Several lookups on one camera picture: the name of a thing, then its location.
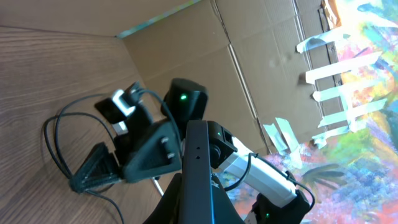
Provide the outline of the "Samsung Galaxy smartphone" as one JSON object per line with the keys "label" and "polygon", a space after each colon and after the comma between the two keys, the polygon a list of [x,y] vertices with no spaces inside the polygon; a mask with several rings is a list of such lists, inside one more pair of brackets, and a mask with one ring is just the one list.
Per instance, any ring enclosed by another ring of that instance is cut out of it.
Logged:
{"label": "Samsung Galaxy smartphone", "polygon": [[189,121],[185,138],[182,169],[182,194],[178,222],[214,222],[210,148],[206,121]]}

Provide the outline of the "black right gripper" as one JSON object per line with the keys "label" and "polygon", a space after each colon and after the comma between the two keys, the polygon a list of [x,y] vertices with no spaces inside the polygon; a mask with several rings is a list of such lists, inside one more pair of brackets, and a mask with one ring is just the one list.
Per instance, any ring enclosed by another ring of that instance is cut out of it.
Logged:
{"label": "black right gripper", "polygon": [[155,122],[144,107],[137,106],[124,123],[127,133],[114,138],[119,166],[105,143],[96,144],[69,180],[74,192],[115,184],[121,178],[135,183],[182,168],[180,141],[170,121]]}

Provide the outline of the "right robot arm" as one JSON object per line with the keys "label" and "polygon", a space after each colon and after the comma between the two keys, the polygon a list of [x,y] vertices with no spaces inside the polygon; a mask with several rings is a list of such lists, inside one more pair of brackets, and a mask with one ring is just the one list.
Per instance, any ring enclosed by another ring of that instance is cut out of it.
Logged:
{"label": "right robot arm", "polygon": [[[203,119],[208,101],[204,86],[173,79],[160,99],[161,121],[154,121],[144,107],[145,93],[133,83],[95,104],[109,123],[123,123],[126,132],[115,137],[114,152],[104,143],[94,146],[70,178],[73,191],[92,194],[104,185],[173,173],[147,223],[300,223],[313,208],[314,195],[290,172],[249,150],[217,122]],[[233,174],[237,185],[248,184],[258,192],[245,219],[216,170]]]}

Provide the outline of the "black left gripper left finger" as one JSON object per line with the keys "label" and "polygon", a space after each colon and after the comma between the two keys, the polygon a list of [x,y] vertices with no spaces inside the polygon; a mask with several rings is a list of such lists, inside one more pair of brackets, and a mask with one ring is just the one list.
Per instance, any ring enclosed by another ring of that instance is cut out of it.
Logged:
{"label": "black left gripper left finger", "polygon": [[144,224],[178,224],[182,174],[177,173]]}

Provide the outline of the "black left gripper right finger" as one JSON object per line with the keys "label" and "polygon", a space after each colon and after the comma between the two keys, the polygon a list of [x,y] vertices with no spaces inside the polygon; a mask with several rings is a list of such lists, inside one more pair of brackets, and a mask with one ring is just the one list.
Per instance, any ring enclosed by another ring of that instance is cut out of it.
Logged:
{"label": "black left gripper right finger", "polygon": [[215,174],[211,175],[211,186],[215,224],[244,224]]}

